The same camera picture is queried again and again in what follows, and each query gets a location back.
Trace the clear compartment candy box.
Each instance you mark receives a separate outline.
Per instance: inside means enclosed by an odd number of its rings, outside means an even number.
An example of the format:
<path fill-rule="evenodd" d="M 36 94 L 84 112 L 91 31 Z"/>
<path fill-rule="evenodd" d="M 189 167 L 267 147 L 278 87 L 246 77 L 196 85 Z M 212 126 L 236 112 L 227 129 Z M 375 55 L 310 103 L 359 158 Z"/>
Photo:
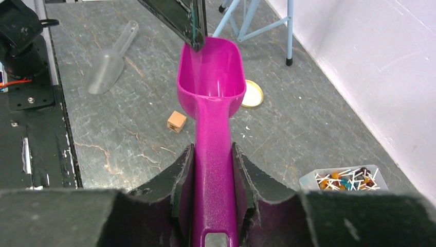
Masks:
<path fill-rule="evenodd" d="M 388 190 L 388 186 L 376 165 L 316 169 L 299 179 L 303 190 Z"/>

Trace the magenta plastic scoop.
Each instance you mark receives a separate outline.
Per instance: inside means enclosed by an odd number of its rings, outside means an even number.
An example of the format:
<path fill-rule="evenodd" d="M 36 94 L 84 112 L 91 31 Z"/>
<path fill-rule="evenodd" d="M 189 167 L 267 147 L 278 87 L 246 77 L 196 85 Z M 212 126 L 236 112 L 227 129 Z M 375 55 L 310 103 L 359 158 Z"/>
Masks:
<path fill-rule="evenodd" d="M 241 53 L 232 41 L 207 37 L 199 51 L 183 46 L 177 95 L 195 120 L 192 246 L 205 246 L 212 234 L 239 244 L 229 120 L 245 92 Z"/>

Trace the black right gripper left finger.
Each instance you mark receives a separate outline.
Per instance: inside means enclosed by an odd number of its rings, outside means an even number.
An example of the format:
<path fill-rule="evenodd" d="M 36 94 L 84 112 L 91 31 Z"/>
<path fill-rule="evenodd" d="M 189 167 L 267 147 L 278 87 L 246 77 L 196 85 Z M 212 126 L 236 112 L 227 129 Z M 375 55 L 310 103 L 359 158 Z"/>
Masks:
<path fill-rule="evenodd" d="M 1 246 L 188 246 L 194 146 L 129 192 L 2 190 Z"/>

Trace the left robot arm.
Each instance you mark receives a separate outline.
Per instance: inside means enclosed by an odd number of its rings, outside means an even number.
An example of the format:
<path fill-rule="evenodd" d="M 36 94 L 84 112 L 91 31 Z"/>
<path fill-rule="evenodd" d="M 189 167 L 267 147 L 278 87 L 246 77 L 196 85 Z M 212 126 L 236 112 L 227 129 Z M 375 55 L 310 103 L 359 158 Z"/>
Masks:
<path fill-rule="evenodd" d="M 200 51 L 207 36 L 204 1 L 140 1 L 161 22 Z M 33 43 L 44 28 L 57 26 L 56 19 L 39 19 L 23 1 L 1 1 L 1 64 L 15 79 L 44 73 L 47 65 Z"/>

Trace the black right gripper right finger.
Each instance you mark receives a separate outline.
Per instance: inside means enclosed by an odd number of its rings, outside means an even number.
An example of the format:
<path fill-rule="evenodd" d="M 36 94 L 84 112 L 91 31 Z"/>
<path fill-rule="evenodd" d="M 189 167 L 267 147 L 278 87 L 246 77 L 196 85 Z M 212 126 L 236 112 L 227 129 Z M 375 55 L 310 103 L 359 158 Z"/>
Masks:
<path fill-rule="evenodd" d="M 435 246 L 418 193 L 294 191 L 231 147 L 240 246 Z"/>

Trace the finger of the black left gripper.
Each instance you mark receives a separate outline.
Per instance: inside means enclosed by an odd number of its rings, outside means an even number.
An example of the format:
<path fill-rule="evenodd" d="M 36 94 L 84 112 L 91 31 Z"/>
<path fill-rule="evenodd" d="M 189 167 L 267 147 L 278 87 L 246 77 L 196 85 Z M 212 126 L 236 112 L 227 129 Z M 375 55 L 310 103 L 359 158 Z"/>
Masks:
<path fill-rule="evenodd" d="M 200 51 L 207 36 L 204 0 L 138 0 L 194 51 Z"/>

